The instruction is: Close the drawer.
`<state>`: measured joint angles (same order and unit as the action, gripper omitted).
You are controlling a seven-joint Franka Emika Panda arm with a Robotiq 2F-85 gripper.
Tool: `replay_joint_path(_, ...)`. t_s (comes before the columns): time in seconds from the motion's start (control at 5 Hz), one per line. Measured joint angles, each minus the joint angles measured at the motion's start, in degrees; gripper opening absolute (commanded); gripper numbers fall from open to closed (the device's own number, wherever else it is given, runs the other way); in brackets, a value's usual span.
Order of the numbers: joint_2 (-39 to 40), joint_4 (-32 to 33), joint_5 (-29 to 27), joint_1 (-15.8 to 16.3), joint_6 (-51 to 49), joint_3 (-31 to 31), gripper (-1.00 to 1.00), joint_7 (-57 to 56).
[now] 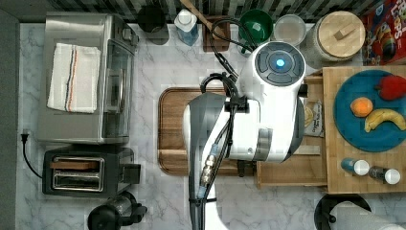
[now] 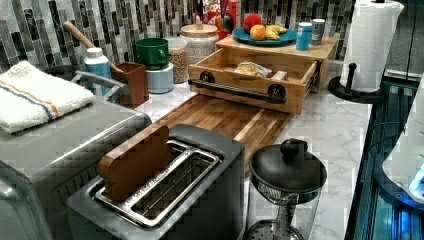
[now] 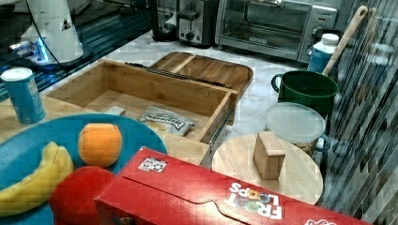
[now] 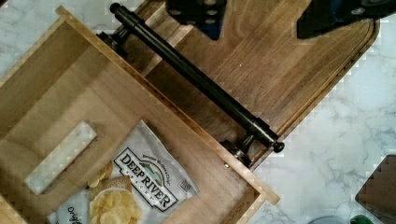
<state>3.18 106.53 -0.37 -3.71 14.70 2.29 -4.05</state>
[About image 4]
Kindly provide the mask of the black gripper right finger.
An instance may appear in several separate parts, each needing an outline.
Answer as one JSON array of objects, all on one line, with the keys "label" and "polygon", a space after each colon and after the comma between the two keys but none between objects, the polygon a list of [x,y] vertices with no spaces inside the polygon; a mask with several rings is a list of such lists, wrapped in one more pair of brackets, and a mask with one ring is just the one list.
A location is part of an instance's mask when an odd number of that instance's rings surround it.
[{"label": "black gripper right finger", "polygon": [[357,21],[394,14],[396,0],[312,0],[296,22],[299,39],[314,38]]}]

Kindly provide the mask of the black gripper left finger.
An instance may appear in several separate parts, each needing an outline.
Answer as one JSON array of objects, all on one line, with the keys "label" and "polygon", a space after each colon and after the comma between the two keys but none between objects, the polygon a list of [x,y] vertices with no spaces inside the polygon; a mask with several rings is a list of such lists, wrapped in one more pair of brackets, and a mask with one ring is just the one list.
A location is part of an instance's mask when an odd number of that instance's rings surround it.
[{"label": "black gripper left finger", "polygon": [[165,0],[168,14],[183,25],[193,25],[212,40],[220,37],[227,0]]}]

